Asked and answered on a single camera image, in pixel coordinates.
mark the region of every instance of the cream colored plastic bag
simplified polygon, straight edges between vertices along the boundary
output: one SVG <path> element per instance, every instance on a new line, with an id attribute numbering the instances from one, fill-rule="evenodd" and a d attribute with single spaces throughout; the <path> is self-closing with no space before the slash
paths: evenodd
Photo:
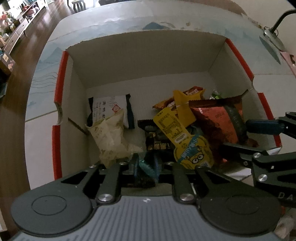
<path id="1" fill-rule="evenodd" d="M 88 127 L 100 150 L 101 162 L 110 168 L 116 159 L 129 157 L 133 153 L 142 152 L 142 148 L 129 144 L 123 137 L 124 109 L 113 116 L 99 120 Z"/>

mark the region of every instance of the circular cover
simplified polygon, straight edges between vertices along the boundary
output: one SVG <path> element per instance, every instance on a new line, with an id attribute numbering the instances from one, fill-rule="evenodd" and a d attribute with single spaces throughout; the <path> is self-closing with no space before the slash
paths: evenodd
<path id="1" fill-rule="evenodd" d="M 236 235 L 253 236 L 272 231 L 280 218 L 278 200 L 261 190 L 207 195 L 201 200 L 200 212 L 216 228 Z"/>
<path id="2" fill-rule="evenodd" d="M 87 196 L 74 185 L 50 185 L 18 197 L 11 207 L 15 223 L 32 235 L 47 236 L 69 232 L 91 214 Z"/>

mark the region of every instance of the stool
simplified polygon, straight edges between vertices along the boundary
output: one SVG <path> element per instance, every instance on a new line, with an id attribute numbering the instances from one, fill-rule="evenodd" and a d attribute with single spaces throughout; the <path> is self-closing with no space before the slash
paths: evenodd
<path id="1" fill-rule="evenodd" d="M 75 12 L 77 12 L 75 4 L 77 5 L 77 9 L 79 12 L 86 9 L 85 2 L 83 0 L 74 0 L 74 1 L 72 1 L 72 4 L 73 4 L 73 8 L 74 8 Z"/>

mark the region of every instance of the gray gripper base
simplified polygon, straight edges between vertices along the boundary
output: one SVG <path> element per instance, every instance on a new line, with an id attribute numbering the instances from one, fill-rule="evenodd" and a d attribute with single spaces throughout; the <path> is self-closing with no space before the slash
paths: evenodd
<path id="1" fill-rule="evenodd" d="M 80 229 L 59 237 L 34 237 L 23 232 L 14 241 L 279 241 L 273 233 L 235 237 L 223 233 L 200 216 L 195 206 L 177 203 L 172 196 L 123 196 L 101 206 Z"/>

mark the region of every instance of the metal screw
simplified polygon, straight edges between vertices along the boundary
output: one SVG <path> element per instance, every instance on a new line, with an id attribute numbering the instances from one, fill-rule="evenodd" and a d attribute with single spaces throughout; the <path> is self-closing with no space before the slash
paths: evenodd
<path id="1" fill-rule="evenodd" d="M 190 193 L 184 193 L 180 195 L 180 199 L 182 201 L 188 202 L 188 201 L 192 201 L 194 199 L 194 196 Z"/>
<path id="2" fill-rule="evenodd" d="M 258 158 L 261 156 L 261 154 L 259 152 L 256 152 L 254 155 L 253 155 L 255 158 Z"/>
<path id="3" fill-rule="evenodd" d="M 113 199 L 113 196 L 111 194 L 105 193 L 98 196 L 98 200 L 101 202 L 109 202 Z"/>
<path id="4" fill-rule="evenodd" d="M 165 164 L 166 164 L 166 165 L 169 165 L 169 166 L 172 166 L 172 165 L 174 164 L 174 162 L 173 162 L 173 161 L 168 161 L 168 162 L 166 162 Z"/>
<path id="5" fill-rule="evenodd" d="M 261 181 L 261 182 L 265 182 L 267 180 L 267 175 L 266 174 L 261 174 L 258 177 L 258 180 Z"/>

